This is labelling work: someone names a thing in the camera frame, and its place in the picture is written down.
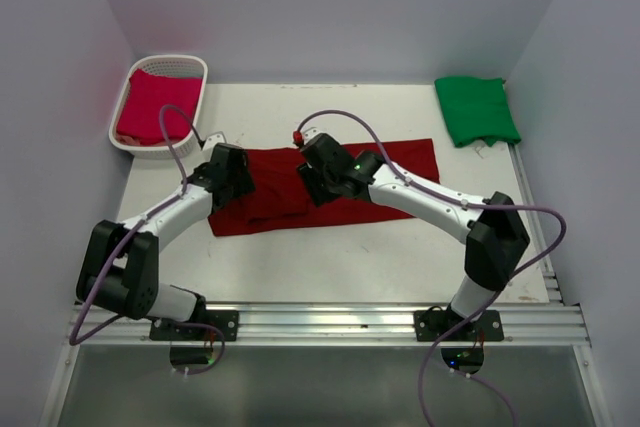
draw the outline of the dark red cloth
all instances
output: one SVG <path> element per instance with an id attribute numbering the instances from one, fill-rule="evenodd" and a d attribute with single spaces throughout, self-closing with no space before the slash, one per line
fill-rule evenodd
<path id="1" fill-rule="evenodd" d="M 129 83 L 129 97 L 116 126 L 118 135 L 131 137 L 140 145 L 163 144 L 158 115 L 166 104 L 179 107 L 193 119 L 202 79 L 162 77 L 136 70 Z M 189 134 L 189 124 L 180 114 L 169 110 L 164 118 L 171 140 L 179 141 Z"/>
<path id="2" fill-rule="evenodd" d="M 431 139 L 385 142 L 384 145 L 394 162 L 420 177 L 439 182 Z M 374 143 L 345 147 L 353 156 L 363 150 L 378 152 Z M 297 149 L 247 150 L 247 153 L 256 191 L 230 202 L 209 217 L 217 237 L 411 217 L 390 207 L 350 199 L 337 199 L 315 207 L 296 172 L 296 167 L 304 162 Z"/>

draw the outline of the green cloth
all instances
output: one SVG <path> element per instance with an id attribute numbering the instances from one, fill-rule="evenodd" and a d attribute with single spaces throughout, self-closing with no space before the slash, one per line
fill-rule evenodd
<path id="1" fill-rule="evenodd" d="M 520 142 L 502 79 L 443 77 L 435 84 L 442 116 L 456 147 L 476 139 L 489 146 L 498 140 Z"/>

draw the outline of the gray floor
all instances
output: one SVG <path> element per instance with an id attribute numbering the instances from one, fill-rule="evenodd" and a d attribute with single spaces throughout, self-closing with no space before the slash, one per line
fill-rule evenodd
<path id="1" fill-rule="evenodd" d="M 424 348 L 249 348 L 211 372 L 170 374 L 168 347 L 82 347 L 60 426 L 413 426 Z M 481 372 L 513 401 L 521 426 L 591 426 L 571 348 L 491 348 Z M 499 398 L 431 365 L 439 425 L 511 426 Z"/>

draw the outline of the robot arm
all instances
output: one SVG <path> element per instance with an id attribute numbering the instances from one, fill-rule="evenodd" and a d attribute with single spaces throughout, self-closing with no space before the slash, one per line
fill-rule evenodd
<path id="1" fill-rule="evenodd" d="M 298 173 L 316 206 L 347 197 L 393 207 L 425 220 L 466 245 L 466 276 L 446 312 L 451 325 L 473 314 L 507 286 L 529 245 L 529 236 L 517 212 L 466 207 L 480 203 L 513 204 L 505 194 L 496 192 L 491 199 L 484 199 L 457 192 L 396 164 L 406 177 L 463 203 L 453 205 L 399 179 L 380 155 L 365 151 L 354 158 L 324 133 L 302 145 L 300 152 L 306 163 L 298 167 Z"/>
<path id="2" fill-rule="evenodd" d="M 158 205 L 124 222 L 104 220 L 96 225 L 76 286 L 76 295 L 80 300 L 87 299 L 116 245 L 140 220 L 144 220 L 145 224 L 120 253 L 120 257 L 126 254 L 126 264 L 124 267 L 111 267 L 94 304 L 135 320 L 203 320 L 206 315 L 204 297 L 159 282 L 160 252 L 195 222 L 206 219 L 232 199 L 252 192 L 254 185 L 248 171 L 247 154 L 243 149 L 219 143 L 212 136 L 203 146 L 202 154 L 204 162 L 187 178 L 184 192 L 183 188 L 179 188 Z M 150 215 L 176 195 L 178 200 L 156 215 Z"/>

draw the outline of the white laundry basket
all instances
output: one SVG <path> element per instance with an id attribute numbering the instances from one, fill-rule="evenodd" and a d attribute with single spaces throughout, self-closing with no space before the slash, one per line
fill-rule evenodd
<path id="1" fill-rule="evenodd" d="M 200 87 L 200 96 L 198 97 L 198 105 L 193 116 L 193 125 L 198 126 L 198 118 L 202 111 L 202 98 L 204 97 L 204 88 L 207 85 L 207 64 L 198 57 L 191 55 L 153 55 L 151 57 L 145 57 L 139 60 L 127 75 L 127 79 L 122 86 L 120 92 L 120 98 L 118 99 L 118 107 L 111 119 L 111 126 L 109 127 L 109 140 L 118 149 L 131 152 L 136 157 L 142 157 L 145 159 L 170 159 L 171 152 L 167 146 L 143 146 L 143 145 L 127 145 L 118 141 L 116 137 L 116 126 L 118 120 L 120 120 L 120 114 L 124 105 L 129 97 L 129 79 L 136 70 L 143 70 L 148 74 L 162 75 L 165 77 L 190 77 L 202 79 L 202 86 Z M 198 139 L 189 131 L 189 134 L 180 142 L 173 144 L 176 152 L 180 157 L 188 155 L 191 150 L 198 144 Z"/>

